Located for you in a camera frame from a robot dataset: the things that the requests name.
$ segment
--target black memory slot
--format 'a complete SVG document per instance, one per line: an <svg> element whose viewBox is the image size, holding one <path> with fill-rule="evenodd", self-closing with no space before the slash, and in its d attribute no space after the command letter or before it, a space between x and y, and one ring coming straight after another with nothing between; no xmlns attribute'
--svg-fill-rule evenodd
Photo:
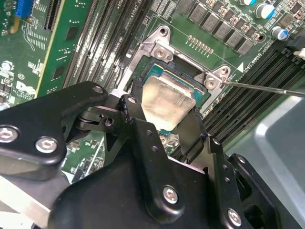
<svg viewBox="0 0 305 229"><path fill-rule="evenodd" d="M295 78L291 79L287 84L285 84L285 86L283 86L283 88L291 88L293 85L295 85L298 80L300 80L302 77L304 76L303 72L299 72ZM238 125L237 127L235 127L235 129L228 131L226 133L226 135L224 135L222 138L225 139L224 144L229 143L231 140L233 140L233 138L238 135L241 131L243 131L245 128L248 128L249 126L251 126L251 124L253 122L255 122L255 118L259 115L262 114L267 108L269 104L273 104L275 103L279 98L281 97L281 95L279 94L275 94L273 96L271 96L271 98L265 102L266 104L264 104L264 102L262 102L261 104L259 104L259 109L252 115L247 116L247 119L245 119L244 124L243 125Z"/></svg>
<svg viewBox="0 0 305 229"><path fill-rule="evenodd" d="M255 64L249 71L246 73L241 80L240 83L248 83L252 84L253 81L263 74L264 70L272 64L272 62L276 59L279 54L276 51L270 50L261 57L257 64ZM214 120L219 116L223 115L226 108L239 97L239 95L244 91L244 88L233 87L230 92L225 96L226 103L219 103L214 109L214 116L208 115L204 120L206 122L206 128L210 128L213 125Z"/></svg>
<svg viewBox="0 0 305 229"><path fill-rule="evenodd" d="M74 54L73 54L73 57L71 59L70 66L69 66L69 69L68 69L68 73L67 73L65 81L63 83L63 88L66 88L70 85L71 78L73 77L73 74L76 71L76 64L77 64L78 59L80 57L81 50L84 46L84 41L86 40L87 34L89 32L89 29L90 29L90 25L92 24L92 20L94 18L98 3L99 3L99 0L93 0L92 4L90 6L88 16L86 18L86 22L84 24L84 27L83 27L82 32L81 32L80 39L78 41L78 46L80 48L79 48L78 52L74 52Z"/></svg>
<svg viewBox="0 0 305 229"><path fill-rule="evenodd" d="M107 56L105 56L104 58L108 58L108 56L111 53L115 54L115 59L112 62L112 67L111 70L109 72L107 72L106 77L103 80L102 85L106 88L106 89L110 89L112 87L112 85L114 85L112 82L115 81L115 76L112 75L112 70L116 67L115 65L117 64L117 60L120 58L120 55L124 55L125 53L122 54L122 51L125 50L126 44L129 44L130 40L131 40L131 36L134 35L133 31L134 28L137 27L139 21L142 21L143 16L145 16L146 14L143 14L143 8L146 9L150 9L150 6L152 5L152 1L149 0L144 0L142 1L140 4L138 1L134 2L134 5L132 5L131 7L131 12L130 13L126 13L125 17L126 17L126 21L122 21L123 23L120 25L120 27L118 28L118 32L117 34L119 35L119 31L124 30L125 33L117 36L116 37L116 42L114 42L113 46L110 47L110 49L108 50ZM133 9L135 9L135 7L138 6L138 10L136 11L136 13L132 13Z"/></svg>
<svg viewBox="0 0 305 229"><path fill-rule="evenodd" d="M97 34L97 37L94 39L94 43L92 46L92 53L93 57L96 55L96 52L99 51L99 46L102 43L101 46L101 53L98 57L98 60L96 62L96 65L93 67L92 73L88 74L89 69L92 66L92 60L87 58L87 62L85 64L85 67L83 68L83 71L81 73L81 76L79 78L79 82L83 81L92 81L94 75L96 74L96 71L99 66L99 62L101 61L110 41L112 40L115 28L118 25L118 22L120 18L122 17L122 13L124 12L125 5L128 1L127 0L122 0L121 1L121 6L118 9L117 7L117 1L112 1L111 2L111 7L109 7L107 10L106 17L103 19L101 27L99 29L99 32Z"/></svg>
<svg viewBox="0 0 305 229"><path fill-rule="evenodd" d="M126 9L124 10L124 13L122 15L122 18L120 20L120 23L118 24L114 34L113 34L113 38L111 39L111 42L109 44L109 46L107 47L104 56L101 58L101 60L107 60L109 55L112 52L117 51L118 52L118 42L119 40L123 40L124 35L126 34L126 26L128 26L128 18L131 16L131 12L134 9L134 5L137 3L137 1L133 1L133 4L128 4L126 6ZM100 62L98 69L96 71L96 74L94 76L92 76L92 81L94 81L95 83L97 83L99 81L99 77L101 75L101 73L103 72L103 64L102 62Z"/></svg>
<svg viewBox="0 0 305 229"><path fill-rule="evenodd" d="M293 55L285 55L287 52L280 42L275 42L239 82L291 88L305 75L304 62L293 59ZM207 131L226 145L245 128L253 126L279 96L233 87L204 119Z"/></svg>
<svg viewBox="0 0 305 229"><path fill-rule="evenodd" d="M282 57L279 60L278 65L272 65L272 66L270 65L269 69L264 70L266 77L257 78L256 80L254 80L252 82L252 84L268 85L269 84L268 82L270 81L270 79L273 79L273 77L274 77L273 73L279 72L279 70L282 68L283 64L285 64L286 62L287 62L287 59L285 57ZM256 92L257 92L257 90L243 89L240 97L250 98ZM219 126L221 126L221 123L223 123L229 116L232 117L235 114L242 112L241 109L243 108L244 103L246 103L245 100L237 99L236 101L234 101L234 103L227 106L227 109L230 109L230 111L232 111L232 112L226 113L226 115L219 116L219 118L215 118L216 120L215 120L213 127L211 128L211 131L216 132L216 130L219 128Z"/></svg>

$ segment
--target hole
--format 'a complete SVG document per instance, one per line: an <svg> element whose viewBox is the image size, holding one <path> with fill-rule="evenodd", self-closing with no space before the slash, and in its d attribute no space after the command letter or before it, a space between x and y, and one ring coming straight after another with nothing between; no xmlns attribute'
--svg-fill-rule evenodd
<svg viewBox="0 0 305 229"><path fill-rule="evenodd" d="M157 151L158 151L158 147L156 147L156 146L152 146L152 151L153 151L154 153L157 153Z"/></svg>
<svg viewBox="0 0 305 229"><path fill-rule="evenodd" d="M95 86L95 87L93 88L93 90L94 90L95 92L97 92L97 93L100 93L100 94L103 93L103 89L102 89L101 87L99 87L99 86Z"/></svg>
<svg viewBox="0 0 305 229"><path fill-rule="evenodd" d="M160 35L163 36L163 37L166 37L168 34L168 31L166 29L161 29L160 30Z"/></svg>
<svg viewBox="0 0 305 229"><path fill-rule="evenodd" d="M106 118L105 120L104 120L104 125L106 126L106 127L109 127L109 126L111 126L113 124L113 119L112 118Z"/></svg>
<svg viewBox="0 0 305 229"><path fill-rule="evenodd" d="M265 40L265 36L262 34L258 37L258 42L263 42Z"/></svg>
<svg viewBox="0 0 305 229"><path fill-rule="evenodd" d="M225 181L226 181L226 183L228 183L228 184L230 184L230 183L231 183L231 180L230 180L229 178L227 178L227 177L226 177L224 180L225 180Z"/></svg>
<svg viewBox="0 0 305 229"><path fill-rule="evenodd" d="M135 98L133 98L133 97L128 97L128 100L129 100L130 102L132 102L133 104L137 103L137 101L136 101Z"/></svg>
<svg viewBox="0 0 305 229"><path fill-rule="evenodd" d="M228 70L227 68L223 68L223 69L221 70L221 74L222 74L222 75L227 75L228 72L229 72L229 70Z"/></svg>

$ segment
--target chip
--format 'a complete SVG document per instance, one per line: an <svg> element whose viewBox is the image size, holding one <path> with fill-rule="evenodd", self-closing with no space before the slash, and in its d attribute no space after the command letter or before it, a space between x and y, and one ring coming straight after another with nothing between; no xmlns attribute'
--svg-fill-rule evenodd
<svg viewBox="0 0 305 229"><path fill-rule="evenodd" d="M189 11L189 8L192 3L193 0L180 0L178 5L176 6L176 10L178 10L181 14L186 14Z"/></svg>
<svg viewBox="0 0 305 229"><path fill-rule="evenodd" d="M296 3L292 8L291 8L291 12L293 14L297 13L299 11L299 9L301 9L302 5L300 3Z"/></svg>
<svg viewBox="0 0 305 229"><path fill-rule="evenodd" d="M228 25L226 22L222 22L221 26L217 29L216 33L214 34L220 40L223 40L226 35L229 33L231 26Z"/></svg>
<svg viewBox="0 0 305 229"><path fill-rule="evenodd" d="M288 13L282 17L282 19L280 20L280 25L284 28L287 28L293 21L293 16Z"/></svg>
<svg viewBox="0 0 305 229"><path fill-rule="evenodd" d="M235 15L235 12L233 10L228 10L228 12L226 13L226 15L224 16L224 19L226 21L230 21L230 19Z"/></svg>
<svg viewBox="0 0 305 229"><path fill-rule="evenodd" d="M196 6L196 8L193 10L193 12L191 13L190 19L195 23L199 23L201 21L202 17L205 15L206 11L207 10L203 6L198 4Z"/></svg>
<svg viewBox="0 0 305 229"><path fill-rule="evenodd" d="M74 40L77 36L77 32L78 32L78 29L80 27L79 26L73 26L73 27L70 27L68 29L68 33L66 35L66 41L71 41L71 40Z"/></svg>
<svg viewBox="0 0 305 229"><path fill-rule="evenodd" d="M65 69L66 69L66 65L57 67L54 72L54 75L52 77L52 80L56 80L56 79L60 78L62 76L62 74L64 73Z"/></svg>
<svg viewBox="0 0 305 229"><path fill-rule="evenodd" d="M246 23L246 20L243 18L240 18L239 21L236 23L235 28L240 30L245 23Z"/></svg>
<svg viewBox="0 0 305 229"><path fill-rule="evenodd" d="M253 36L253 34L256 33L256 31L257 31L256 28L250 27L250 29L249 29L248 32L246 33L246 36L249 37L249 38L251 38L251 37Z"/></svg>
<svg viewBox="0 0 305 229"><path fill-rule="evenodd" d="M242 45L237 49L237 52L241 55L246 55L247 52L251 49L251 47L253 46L253 42L246 39Z"/></svg>
<svg viewBox="0 0 305 229"><path fill-rule="evenodd" d="M225 43L234 48L242 38L243 35L235 30Z"/></svg>
<svg viewBox="0 0 305 229"><path fill-rule="evenodd" d="M4 91L6 92L6 93L11 93L11 87L10 86L7 86L7 85L5 85L4 86Z"/></svg>
<svg viewBox="0 0 305 229"><path fill-rule="evenodd" d="M219 18L217 18L215 14L211 13L211 15L207 18L202 27L208 32L211 32L218 22Z"/></svg>
<svg viewBox="0 0 305 229"><path fill-rule="evenodd" d="M214 11L215 13L218 13L218 11L220 10L220 8L223 6L224 4L220 1L215 2L212 11Z"/></svg>

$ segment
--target metal bracket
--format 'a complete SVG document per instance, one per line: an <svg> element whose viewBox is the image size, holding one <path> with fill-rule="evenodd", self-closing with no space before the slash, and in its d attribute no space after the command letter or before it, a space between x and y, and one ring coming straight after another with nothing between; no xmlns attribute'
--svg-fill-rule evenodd
<svg viewBox="0 0 305 229"><path fill-rule="evenodd" d="M194 77L194 79L202 84L208 89L211 96L204 102L200 112L203 114L209 106L215 101L215 99L223 92L223 84L231 73L231 69L227 65L223 65L214 71L202 73Z"/></svg>
<svg viewBox="0 0 305 229"><path fill-rule="evenodd" d="M173 60L173 56L177 56L185 62L189 63L193 67L197 68L203 73L207 73L210 76L214 75L215 71L211 72L201 64L191 59L187 55L184 55L179 50L175 49L170 45L171 30L168 26L162 25L156 29L146 40L144 40L135 55L133 56L129 66L125 70L120 83L118 84L118 89L124 90L127 82L129 81L133 71L140 62L141 58L145 55L148 57L154 57L158 60L164 61L166 63Z"/></svg>

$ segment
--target motherboard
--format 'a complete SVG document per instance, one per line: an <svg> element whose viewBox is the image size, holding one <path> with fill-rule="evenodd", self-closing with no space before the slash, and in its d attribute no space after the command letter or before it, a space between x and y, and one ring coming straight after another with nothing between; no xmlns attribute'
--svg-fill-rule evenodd
<svg viewBox="0 0 305 229"><path fill-rule="evenodd" d="M216 89L209 75L283 89L304 83L304 61L285 48L305 28L302 0L5 0L0 7L0 110L83 81L129 91L138 78L145 116L175 158L176 127L194 106L229 147L285 99ZM92 132L68 145L62 170L70 182L103 166L103 140Z"/></svg>

